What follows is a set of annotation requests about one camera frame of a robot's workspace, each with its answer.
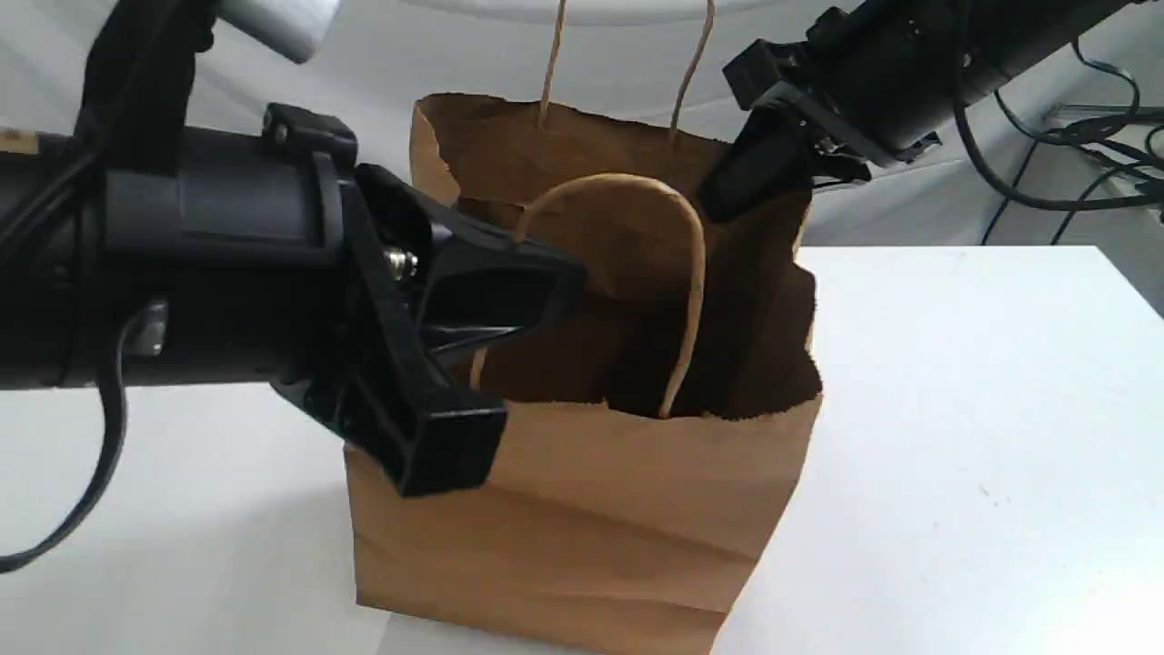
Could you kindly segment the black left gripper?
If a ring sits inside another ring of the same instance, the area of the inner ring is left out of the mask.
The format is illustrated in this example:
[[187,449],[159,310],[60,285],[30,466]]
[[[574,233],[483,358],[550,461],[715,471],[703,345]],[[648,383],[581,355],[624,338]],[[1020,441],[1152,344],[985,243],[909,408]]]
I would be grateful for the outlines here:
[[482,487],[508,411],[453,380],[430,351],[470,351],[565,322],[585,293],[587,266],[411,186],[413,216],[400,220],[407,250],[395,248],[367,202],[359,143],[342,121],[269,104],[262,138],[308,164],[322,225],[342,232],[336,305],[274,391],[365,453],[403,498]]

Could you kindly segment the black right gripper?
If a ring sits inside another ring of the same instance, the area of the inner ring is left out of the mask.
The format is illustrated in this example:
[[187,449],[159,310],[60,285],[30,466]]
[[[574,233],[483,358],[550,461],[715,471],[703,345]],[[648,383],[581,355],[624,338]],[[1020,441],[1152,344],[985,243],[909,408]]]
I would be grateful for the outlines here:
[[831,7],[803,40],[757,40],[723,74],[748,120],[697,192],[728,223],[780,192],[856,186],[873,168],[930,154],[941,92],[916,55],[930,45],[915,7]]

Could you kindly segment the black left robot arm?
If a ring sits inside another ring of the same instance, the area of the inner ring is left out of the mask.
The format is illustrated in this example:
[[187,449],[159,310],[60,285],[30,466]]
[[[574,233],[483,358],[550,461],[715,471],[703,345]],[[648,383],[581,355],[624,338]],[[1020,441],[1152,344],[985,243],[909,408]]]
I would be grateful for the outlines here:
[[135,316],[128,386],[269,382],[403,497],[480,487],[508,408],[453,370],[562,322],[585,266],[357,158],[271,104],[261,136],[184,129],[173,175],[95,176],[3,268],[3,389],[87,385]]

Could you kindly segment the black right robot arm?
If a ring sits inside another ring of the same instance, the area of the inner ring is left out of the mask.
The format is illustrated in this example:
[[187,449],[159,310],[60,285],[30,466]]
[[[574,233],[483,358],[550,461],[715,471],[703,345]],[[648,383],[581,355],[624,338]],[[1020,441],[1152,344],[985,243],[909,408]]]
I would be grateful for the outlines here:
[[723,69],[748,112],[698,198],[730,221],[783,192],[861,186],[937,130],[1101,24],[1122,1],[865,1],[802,40],[757,40]]

